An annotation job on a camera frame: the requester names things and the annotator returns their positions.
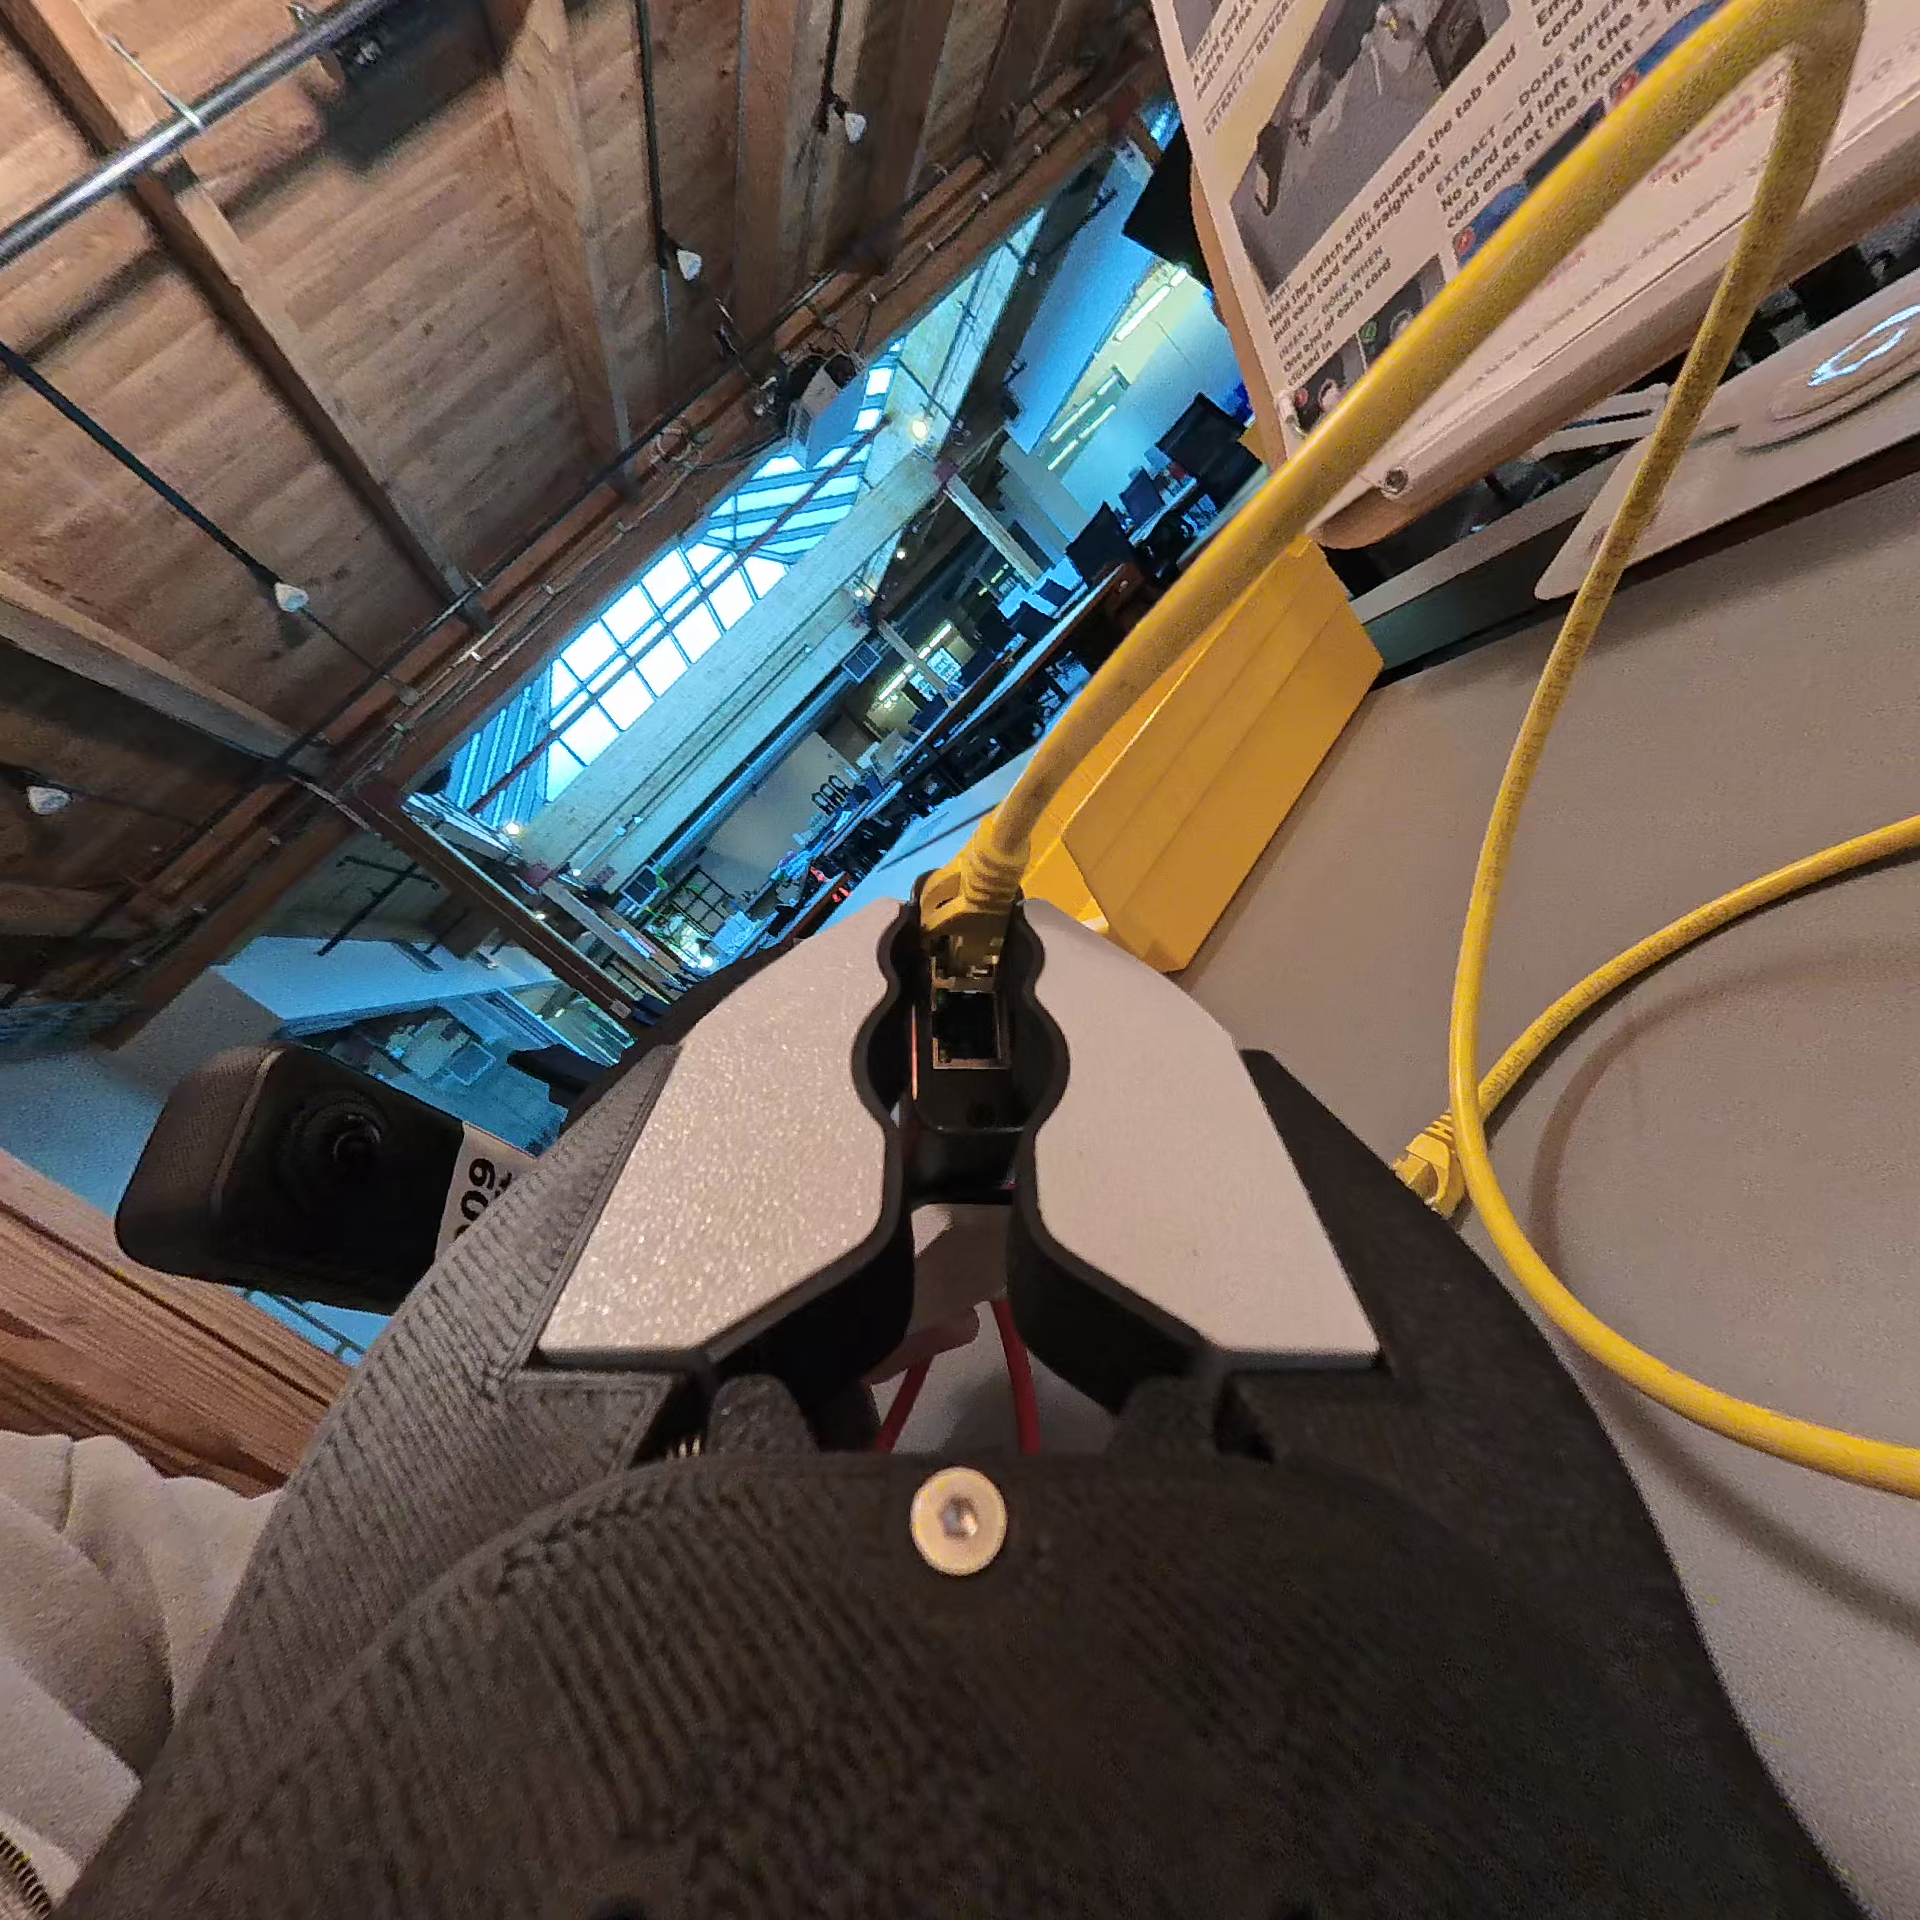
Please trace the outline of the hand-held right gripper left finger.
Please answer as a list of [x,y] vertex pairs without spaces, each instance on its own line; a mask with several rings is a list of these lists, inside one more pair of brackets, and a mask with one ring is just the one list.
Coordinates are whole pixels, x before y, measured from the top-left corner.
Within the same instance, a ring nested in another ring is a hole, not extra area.
[[874,1370],[906,1336],[906,909],[860,909],[674,1049],[537,1354],[574,1370]]

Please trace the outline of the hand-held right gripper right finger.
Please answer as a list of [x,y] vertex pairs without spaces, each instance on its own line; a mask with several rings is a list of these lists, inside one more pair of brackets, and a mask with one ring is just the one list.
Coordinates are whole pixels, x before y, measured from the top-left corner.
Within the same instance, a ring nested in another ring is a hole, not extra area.
[[1009,1302],[1050,1370],[1373,1370],[1378,1335],[1231,1037],[1020,909]]

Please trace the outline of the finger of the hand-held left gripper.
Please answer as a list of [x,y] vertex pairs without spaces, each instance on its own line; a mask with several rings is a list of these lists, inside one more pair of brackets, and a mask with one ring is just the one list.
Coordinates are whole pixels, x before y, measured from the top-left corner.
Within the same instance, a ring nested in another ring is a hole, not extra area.
[[898,1359],[939,1359],[978,1339],[979,1310],[1006,1290],[1006,1204],[915,1212],[915,1306]]

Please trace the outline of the black ethernet splitter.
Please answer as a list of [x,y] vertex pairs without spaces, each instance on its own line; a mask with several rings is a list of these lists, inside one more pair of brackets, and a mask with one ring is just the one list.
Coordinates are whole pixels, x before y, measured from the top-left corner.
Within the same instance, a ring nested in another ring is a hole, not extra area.
[[1034,981],[915,981],[901,1150],[915,1204],[1006,1204],[1022,1145],[1045,1111],[1061,1042]]

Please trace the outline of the yellow plastic bin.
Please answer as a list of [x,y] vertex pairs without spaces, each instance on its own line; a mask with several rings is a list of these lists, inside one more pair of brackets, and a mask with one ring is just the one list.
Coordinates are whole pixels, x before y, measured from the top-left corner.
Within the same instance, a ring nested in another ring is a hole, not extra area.
[[1295,540],[1045,805],[1024,899],[1184,969],[1378,666],[1324,550]]

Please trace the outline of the wooden door panel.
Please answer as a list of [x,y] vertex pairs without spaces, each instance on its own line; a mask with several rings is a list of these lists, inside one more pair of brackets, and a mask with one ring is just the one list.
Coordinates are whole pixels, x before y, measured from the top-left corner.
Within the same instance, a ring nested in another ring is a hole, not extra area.
[[124,1256],[109,1214],[4,1155],[4,1431],[109,1436],[159,1476],[287,1483],[350,1364],[220,1284]]

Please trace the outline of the person's grey hoodie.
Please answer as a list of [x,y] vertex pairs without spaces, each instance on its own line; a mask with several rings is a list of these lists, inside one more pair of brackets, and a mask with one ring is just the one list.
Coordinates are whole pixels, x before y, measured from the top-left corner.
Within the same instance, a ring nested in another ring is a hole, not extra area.
[[4,1432],[4,1914],[47,1916],[168,1742],[277,1495]]

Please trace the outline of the white stand base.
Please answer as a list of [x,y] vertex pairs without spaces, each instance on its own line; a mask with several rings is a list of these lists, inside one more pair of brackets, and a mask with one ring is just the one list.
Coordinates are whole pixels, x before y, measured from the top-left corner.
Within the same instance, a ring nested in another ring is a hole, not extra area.
[[[1608,396],[1544,441],[1624,446],[1624,455],[1535,583],[1543,605],[1573,599],[1584,583],[1664,400],[1664,382],[1648,396]],[[1890,278],[1716,392],[1634,558],[1680,547],[1908,439],[1918,439],[1918,274]]]

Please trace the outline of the instruction sheet board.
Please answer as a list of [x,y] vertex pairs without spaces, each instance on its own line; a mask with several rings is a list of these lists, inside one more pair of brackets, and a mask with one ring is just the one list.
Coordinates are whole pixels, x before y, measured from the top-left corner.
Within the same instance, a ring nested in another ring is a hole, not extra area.
[[1283,452],[1454,277],[1723,25],[1764,57],[1563,244],[1516,315],[1332,493],[1358,547],[1683,355],[1738,245],[1789,91],[1798,4],[1155,4],[1215,277]]

